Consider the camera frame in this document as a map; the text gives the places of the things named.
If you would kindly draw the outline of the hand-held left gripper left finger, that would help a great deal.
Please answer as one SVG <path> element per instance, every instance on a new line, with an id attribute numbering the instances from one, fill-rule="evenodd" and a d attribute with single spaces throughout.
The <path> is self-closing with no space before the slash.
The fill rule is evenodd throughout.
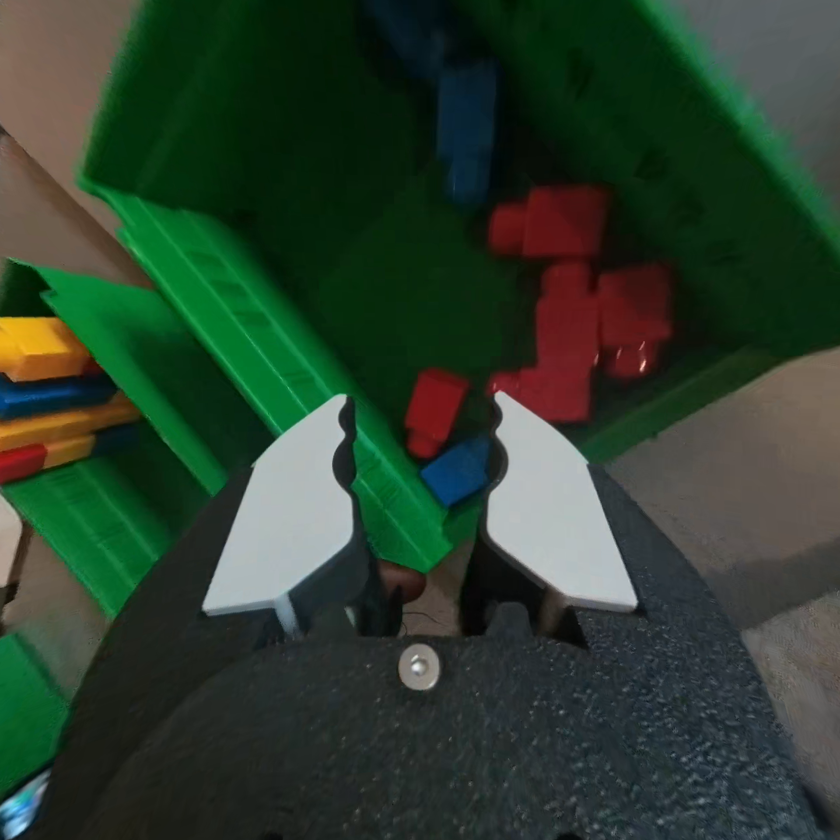
<path id="1" fill-rule="evenodd" d="M 257 458 L 203 600 L 208 616 L 271 610 L 301 637 L 322 609 L 359 612 L 366 534 L 354 493 L 353 399 L 336 395 Z"/>

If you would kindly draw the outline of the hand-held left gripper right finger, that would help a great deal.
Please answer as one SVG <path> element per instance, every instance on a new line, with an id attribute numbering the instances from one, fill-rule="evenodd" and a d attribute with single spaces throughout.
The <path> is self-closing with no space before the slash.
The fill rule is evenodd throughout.
<path id="1" fill-rule="evenodd" d="M 559 430 L 497 392 L 500 466 L 480 534 L 488 546 L 569 606 L 629 614 L 638 597 L 590 463 Z"/>

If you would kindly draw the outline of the blue single-stud mega block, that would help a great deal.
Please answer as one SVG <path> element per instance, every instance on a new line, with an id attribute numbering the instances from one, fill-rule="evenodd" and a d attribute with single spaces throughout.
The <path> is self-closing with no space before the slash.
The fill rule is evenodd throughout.
<path id="1" fill-rule="evenodd" d="M 483 491 L 489 484 L 490 438 L 464 440 L 430 461 L 420 478 L 436 501 L 451 509 Z"/>

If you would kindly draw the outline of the red single-stud mega block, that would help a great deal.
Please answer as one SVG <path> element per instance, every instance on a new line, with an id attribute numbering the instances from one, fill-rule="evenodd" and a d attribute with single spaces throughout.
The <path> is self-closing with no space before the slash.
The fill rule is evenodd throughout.
<path id="1" fill-rule="evenodd" d="M 418 373 L 404 417 L 406 448 L 416 459 L 429 460 L 447 442 L 469 392 L 469 381 L 440 368 Z"/>

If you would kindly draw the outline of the pile of mega blocks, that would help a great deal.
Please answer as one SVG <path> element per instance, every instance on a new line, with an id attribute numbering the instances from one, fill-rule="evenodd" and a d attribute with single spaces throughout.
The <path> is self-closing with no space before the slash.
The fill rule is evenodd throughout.
<path id="1" fill-rule="evenodd" d="M 361 2 L 415 79 L 436 97 L 434 148 L 447 197 L 477 207 L 501 164 L 501 69 L 469 45 L 448 2 Z M 601 366 L 619 382 L 650 375 L 673 339 L 674 273 L 660 262 L 601 266 L 613 191 L 603 184 L 531 185 L 497 203 L 486 242 L 496 256 L 546 263 L 534 309 L 535 361 L 493 374 L 504 392 L 553 424 L 590 418 L 592 380 Z"/>

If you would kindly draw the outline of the large green plastic bin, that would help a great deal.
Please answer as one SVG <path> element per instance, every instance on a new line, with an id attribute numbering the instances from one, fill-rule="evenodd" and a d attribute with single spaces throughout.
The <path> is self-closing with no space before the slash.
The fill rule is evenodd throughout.
<path id="1" fill-rule="evenodd" d="M 611 187 L 605 262 L 676 268 L 664 367 L 599 383 L 571 433 L 603 463 L 796 357 L 838 346 L 838 220 L 665 2 L 453 2 L 500 63 L 500 200 Z M 493 256 L 445 195 L 433 93 L 360 2 L 146 2 L 80 174 L 195 337 L 275 434 L 356 405 L 374 552 L 433 568 L 475 527 L 404 445 L 417 375 L 474 391 L 536 361 L 541 265 Z"/>

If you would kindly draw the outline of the row of coloured flat blocks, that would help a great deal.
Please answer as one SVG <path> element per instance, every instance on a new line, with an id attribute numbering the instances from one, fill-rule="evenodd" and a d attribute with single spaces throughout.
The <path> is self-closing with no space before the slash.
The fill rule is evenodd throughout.
<path id="1" fill-rule="evenodd" d="M 1 484 L 133 445 L 139 409 L 55 317 L 1 318 Z"/>

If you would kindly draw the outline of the person's left hand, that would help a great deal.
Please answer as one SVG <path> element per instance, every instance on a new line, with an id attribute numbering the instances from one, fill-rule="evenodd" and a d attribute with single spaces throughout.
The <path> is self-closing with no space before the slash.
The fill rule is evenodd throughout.
<path id="1" fill-rule="evenodd" d="M 427 588 L 423 572 L 386 560 L 379 561 L 378 569 L 390 601 L 397 600 L 402 605 L 415 602 Z"/>

